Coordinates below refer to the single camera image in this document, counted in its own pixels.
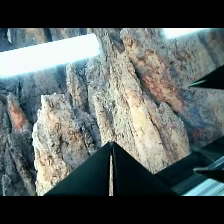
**fluorescent light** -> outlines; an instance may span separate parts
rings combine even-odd
[[[166,38],[176,38],[179,36],[194,33],[196,31],[201,31],[209,28],[163,28]]]
[[[95,34],[0,53],[0,76],[12,76],[71,63],[99,54]]]

